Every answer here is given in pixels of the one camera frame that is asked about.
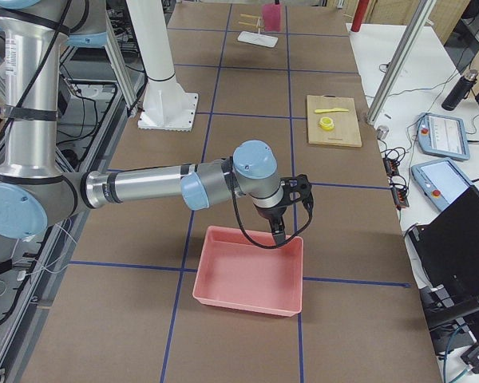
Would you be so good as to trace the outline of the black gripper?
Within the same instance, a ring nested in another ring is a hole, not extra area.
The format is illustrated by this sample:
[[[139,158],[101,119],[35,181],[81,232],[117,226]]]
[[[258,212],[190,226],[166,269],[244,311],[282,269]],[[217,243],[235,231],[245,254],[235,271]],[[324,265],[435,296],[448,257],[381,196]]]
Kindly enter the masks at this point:
[[[291,205],[290,197],[283,197],[277,204],[271,206],[273,199],[253,199],[253,204],[259,215],[268,220],[271,235],[277,244],[285,241],[285,224],[283,215],[287,207]]]

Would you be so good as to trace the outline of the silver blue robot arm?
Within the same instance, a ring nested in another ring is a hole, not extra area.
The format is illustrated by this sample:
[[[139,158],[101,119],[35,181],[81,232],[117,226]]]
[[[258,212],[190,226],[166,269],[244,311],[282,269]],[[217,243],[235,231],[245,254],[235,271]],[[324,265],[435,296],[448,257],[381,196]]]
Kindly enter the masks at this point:
[[[283,214],[290,181],[270,147],[242,143],[226,160],[125,172],[63,173],[55,164],[60,48],[105,42],[103,1],[0,1],[6,36],[5,159],[0,163],[0,235],[24,239],[85,209],[181,195],[200,210],[249,195],[270,223],[276,247],[288,242]]]

